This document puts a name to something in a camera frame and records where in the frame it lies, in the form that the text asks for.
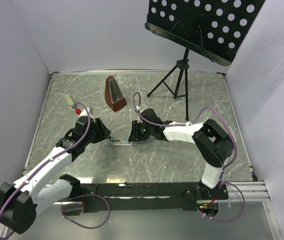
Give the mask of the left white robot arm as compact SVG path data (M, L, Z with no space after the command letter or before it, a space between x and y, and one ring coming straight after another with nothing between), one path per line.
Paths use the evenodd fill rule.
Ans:
M79 117L75 127L56 143L44 160L13 183L0 185L0 225L20 235L58 200L83 199L80 180L71 175L64 174L52 185L46 184L84 153L89 144L99 143L110 135L111 131L100 118Z

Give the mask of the aluminium extrusion rail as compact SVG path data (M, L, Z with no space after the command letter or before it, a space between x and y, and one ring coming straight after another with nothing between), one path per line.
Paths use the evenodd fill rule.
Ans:
M226 186L227 193L229 196L228 200L240 201L242 198L245 198L249 201L266 201L268 199L268 193L266 186L261 182L236 182L233 184L224 183L222 186ZM104 197L94 194L95 197L98 197L102 200L105 200ZM208 201L201 201L198 203L198 206L203 203L208 203Z

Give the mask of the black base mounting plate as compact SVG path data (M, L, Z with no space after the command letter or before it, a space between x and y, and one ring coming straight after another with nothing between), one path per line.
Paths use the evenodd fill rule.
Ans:
M182 209L196 211L199 202L228 200L226 186L209 190L199 182L82 183L60 202L84 203L85 213L112 211Z

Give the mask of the blue stapler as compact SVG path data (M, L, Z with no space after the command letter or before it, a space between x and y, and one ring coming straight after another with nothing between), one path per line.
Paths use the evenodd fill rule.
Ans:
M109 136L108 139L111 141L113 146L131 146L132 142L128 140L117 139L112 136Z

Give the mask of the black music stand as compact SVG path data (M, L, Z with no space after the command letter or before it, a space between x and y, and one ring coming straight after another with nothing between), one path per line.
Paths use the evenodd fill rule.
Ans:
M174 99L181 81L188 87L189 52L229 66L249 32L263 0L151 0L145 29L185 48L184 56L168 72L179 69Z

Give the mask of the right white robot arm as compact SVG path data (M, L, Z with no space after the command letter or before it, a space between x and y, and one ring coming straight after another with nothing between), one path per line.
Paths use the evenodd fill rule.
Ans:
M208 119L196 124L161 121L154 110L148 108L142 111L139 120L132 122L128 141L142 142L150 136L159 141L195 144L206 162L200 180L201 196L211 199L217 194L225 162L235 146L229 134L215 120Z

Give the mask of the brown metronome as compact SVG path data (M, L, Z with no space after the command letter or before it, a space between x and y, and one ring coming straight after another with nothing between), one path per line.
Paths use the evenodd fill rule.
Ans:
M114 76L106 78L105 83L105 102L114 111L120 111L126 105L126 99Z

